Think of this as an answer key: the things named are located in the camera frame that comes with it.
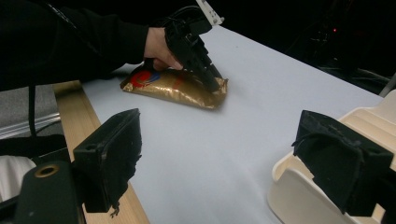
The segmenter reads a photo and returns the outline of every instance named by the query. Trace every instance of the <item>human hand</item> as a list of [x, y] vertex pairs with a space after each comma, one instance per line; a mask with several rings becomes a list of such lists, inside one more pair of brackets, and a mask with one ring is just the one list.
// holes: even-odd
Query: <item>human hand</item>
[[183, 66], [166, 45], [164, 28], [148, 28], [144, 57], [145, 59], [152, 59], [152, 66], [157, 71], [168, 67], [176, 70], [183, 69]]

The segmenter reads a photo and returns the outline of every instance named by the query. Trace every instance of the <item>person's arm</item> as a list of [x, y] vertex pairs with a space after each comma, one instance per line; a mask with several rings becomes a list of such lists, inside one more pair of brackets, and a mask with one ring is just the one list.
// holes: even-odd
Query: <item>person's arm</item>
[[59, 9], [98, 52], [47, 8], [25, 0], [2, 0], [0, 91], [98, 78], [125, 63], [141, 63], [145, 57], [175, 64], [164, 40], [156, 43], [161, 38], [149, 35], [148, 26], [123, 22], [116, 15], [98, 16], [87, 9]]

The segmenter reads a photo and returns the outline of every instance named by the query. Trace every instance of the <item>black cable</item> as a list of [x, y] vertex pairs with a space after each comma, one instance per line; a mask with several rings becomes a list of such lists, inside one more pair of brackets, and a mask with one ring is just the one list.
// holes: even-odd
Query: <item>black cable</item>
[[35, 131], [35, 86], [29, 86], [29, 129], [32, 137], [37, 137]]

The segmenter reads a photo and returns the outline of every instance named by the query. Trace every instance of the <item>gray fabric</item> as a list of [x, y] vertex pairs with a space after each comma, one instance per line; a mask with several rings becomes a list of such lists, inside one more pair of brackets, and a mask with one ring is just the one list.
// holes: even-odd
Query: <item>gray fabric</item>
[[[52, 85], [35, 87], [35, 118], [58, 113], [58, 106]], [[29, 89], [0, 91], [0, 129], [9, 125], [27, 122], [29, 116]], [[63, 133], [61, 122], [56, 122], [40, 131], [39, 135]], [[30, 136], [30, 132], [18, 134]]]

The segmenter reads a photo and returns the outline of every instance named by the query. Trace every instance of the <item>white table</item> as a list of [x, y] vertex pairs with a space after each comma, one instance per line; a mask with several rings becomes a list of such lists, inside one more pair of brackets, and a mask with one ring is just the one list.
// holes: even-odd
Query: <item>white table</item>
[[280, 223], [266, 194], [274, 164], [292, 150], [302, 110], [338, 119], [383, 98], [221, 26], [202, 39], [229, 79], [218, 110], [122, 91], [124, 77], [83, 89], [102, 123], [139, 108], [143, 157], [131, 183], [150, 223]]

